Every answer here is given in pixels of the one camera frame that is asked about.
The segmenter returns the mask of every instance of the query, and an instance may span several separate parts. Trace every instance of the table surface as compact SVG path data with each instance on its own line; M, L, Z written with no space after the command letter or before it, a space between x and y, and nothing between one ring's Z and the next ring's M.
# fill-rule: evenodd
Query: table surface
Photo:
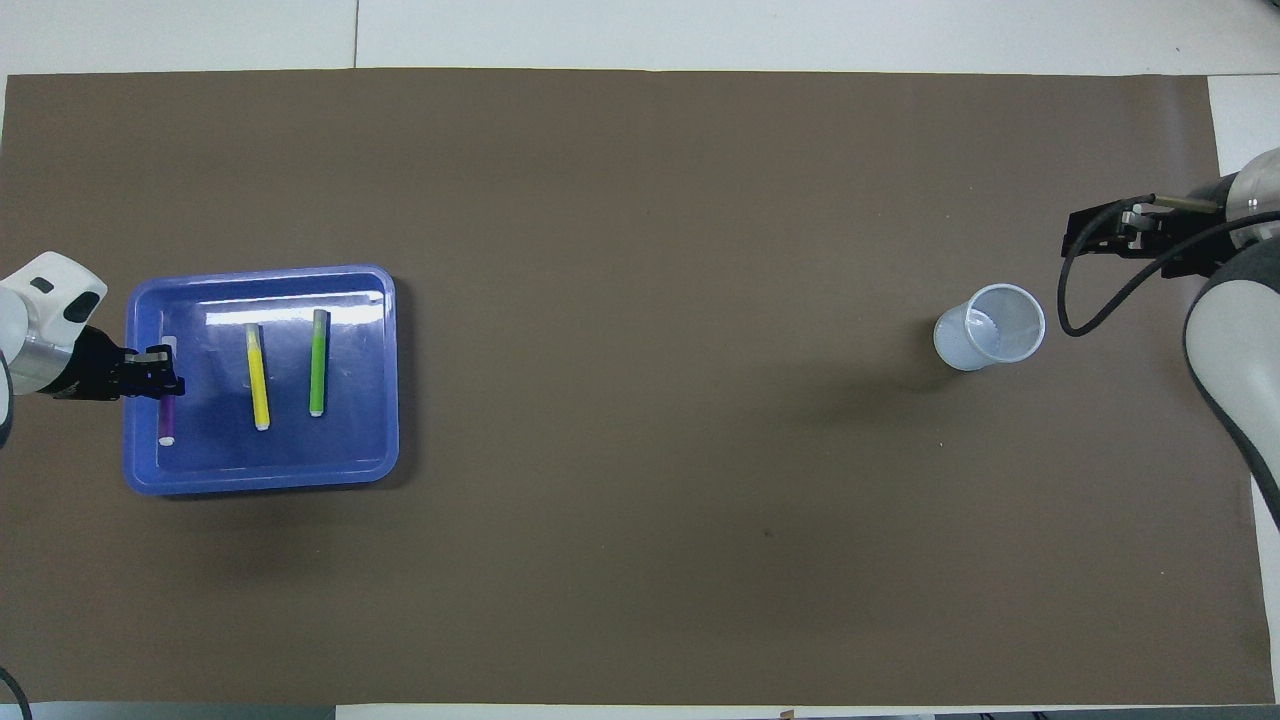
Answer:
M1266 3L1247 0L1212 13L1196 3L1125 3L1120 13L1111 3L1065 9L1060 3L1025 3L1016 12L1006 4L969 3L963 13L932 3L910 22L892 3L723 3L705 4L699 13L595 5L584 14L579 3L557 1L544 3L536 17L511 17L497 5L364 0L357 13L351 1L242 1L108 12L92 3L6 1L0 3L0 73L353 64L1064 74L1280 70L1274 42L1280 20ZM1146 41L1124 41L1130 32L1111 20L1117 15L1146 18ZM538 32L527 32L530 23ZM951 32L956 27L975 32ZM1027 40L988 42L980 35L986 27ZM686 42L686 32L713 41ZM573 41L561 41L566 36ZM856 41L846 41L851 37ZM1082 51L1064 51L1076 46ZM1277 81L1274 74L1210 79L1221 172L1280 143L1280 131L1266 118L1266 109L1280 101ZM1263 574L1268 597L1277 577L1277 542L1274 528L1260 523L1260 552L1271 568ZM1272 642L1272 652L1276 647Z

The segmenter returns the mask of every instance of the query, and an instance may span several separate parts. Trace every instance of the white floor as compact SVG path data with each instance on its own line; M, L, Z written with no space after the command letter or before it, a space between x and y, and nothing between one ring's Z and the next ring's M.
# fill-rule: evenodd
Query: white floor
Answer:
M1224 174L1280 145L1280 8L1268 0L0 0L0 82L22 73L389 65L1207 74L1221 76L1211 77L1210 96ZM1280 533L1258 498L1256 507L1280 667ZM548 711L366 706L339 716L566 716Z

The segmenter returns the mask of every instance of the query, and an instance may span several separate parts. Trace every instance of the brown table mat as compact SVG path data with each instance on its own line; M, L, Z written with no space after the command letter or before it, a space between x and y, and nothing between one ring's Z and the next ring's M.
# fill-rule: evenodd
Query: brown table mat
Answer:
M1052 314L1071 210L1215 178L1203 78L534 70L14 77L5 272L370 261L394 473L146 498L120 406L22 398L0 655L36 700L1270 702L1198 281ZM1138 268L1082 261L1083 319Z

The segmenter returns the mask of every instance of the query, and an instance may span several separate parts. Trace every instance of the white robot arm casing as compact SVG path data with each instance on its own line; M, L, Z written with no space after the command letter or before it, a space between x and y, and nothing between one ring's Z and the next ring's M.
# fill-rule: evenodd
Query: white robot arm casing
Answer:
M0 354L14 395L37 392L61 374L105 296L106 283L58 252L0 281Z
M13 383L9 382L9 364L0 356L0 447L9 439L13 428Z
M1280 147L1248 161L1236 173L1226 196L1225 215L1238 220L1268 210L1280 210ZM1280 236L1280 222L1263 223L1231 232L1236 247Z
M1187 364L1280 519L1280 240L1219 270L1187 315Z

